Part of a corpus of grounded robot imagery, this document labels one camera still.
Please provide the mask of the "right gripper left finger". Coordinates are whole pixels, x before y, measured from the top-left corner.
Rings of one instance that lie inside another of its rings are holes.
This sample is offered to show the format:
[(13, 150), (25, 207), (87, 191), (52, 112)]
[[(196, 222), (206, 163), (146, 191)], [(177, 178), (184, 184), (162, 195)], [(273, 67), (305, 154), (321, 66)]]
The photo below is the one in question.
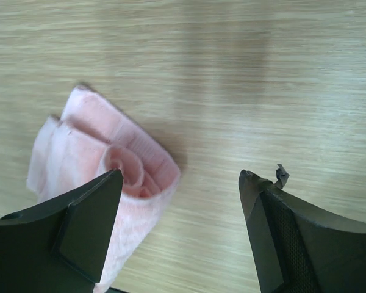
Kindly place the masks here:
[(0, 292), (92, 292), (101, 280), (123, 185), (111, 170), (0, 218)]

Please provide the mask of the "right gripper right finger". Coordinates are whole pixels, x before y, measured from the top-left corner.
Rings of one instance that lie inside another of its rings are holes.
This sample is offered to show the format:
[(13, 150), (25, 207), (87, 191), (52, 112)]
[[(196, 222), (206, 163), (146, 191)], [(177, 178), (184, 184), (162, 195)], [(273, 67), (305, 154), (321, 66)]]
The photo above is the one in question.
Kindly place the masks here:
[(366, 223), (319, 208), (242, 170), (239, 193), (262, 292), (366, 292)]

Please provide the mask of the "plain pink towel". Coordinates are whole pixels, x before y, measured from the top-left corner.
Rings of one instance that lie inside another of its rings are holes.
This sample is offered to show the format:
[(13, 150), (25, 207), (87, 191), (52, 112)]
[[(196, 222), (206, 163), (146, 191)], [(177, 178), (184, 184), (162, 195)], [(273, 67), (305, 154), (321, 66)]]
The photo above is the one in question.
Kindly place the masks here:
[(27, 187), (40, 203), (92, 185), (106, 191), (113, 207), (95, 206), (110, 217), (89, 231), (94, 244), (110, 231), (94, 292), (107, 292), (123, 266), (157, 225), (179, 183), (171, 154), (97, 91), (77, 85), (60, 116), (50, 115), (32, 147)]

